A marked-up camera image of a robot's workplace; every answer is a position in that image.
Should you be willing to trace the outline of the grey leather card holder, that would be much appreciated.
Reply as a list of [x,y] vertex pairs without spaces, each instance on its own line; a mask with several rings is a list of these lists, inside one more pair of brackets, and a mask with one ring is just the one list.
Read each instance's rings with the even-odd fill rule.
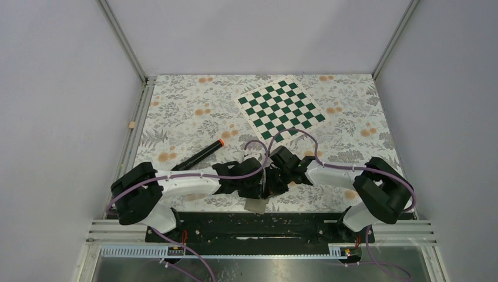
[[264,214],[268,202],[268,199],[246,199],[244,210],[255,214]]

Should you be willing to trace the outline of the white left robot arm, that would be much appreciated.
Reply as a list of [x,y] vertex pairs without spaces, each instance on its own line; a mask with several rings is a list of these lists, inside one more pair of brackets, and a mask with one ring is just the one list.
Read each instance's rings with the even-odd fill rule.
[[161,171],[143,162],[117,179],[110,187],[119,224],[145,224],[167,241],[182,234],[179,217],[172,207],[160,205],[169,197],[190,194],[232,194],[236,190],[258,192],[264,164],[251,157],[239,162],[218,163],[202,170]]

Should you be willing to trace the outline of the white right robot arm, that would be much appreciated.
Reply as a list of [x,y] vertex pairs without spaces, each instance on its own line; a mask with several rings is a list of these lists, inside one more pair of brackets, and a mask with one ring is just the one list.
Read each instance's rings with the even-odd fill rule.
[[360,166],[327,164],[314,156],[300,159],[280,146],[270,158],[283,183],[331,185],[357,192],[360,204],[347,208],[338,220],[337,234],[345,242],[377,222],[395,224],[407,204],[414,201],[413,187],[380,157]]

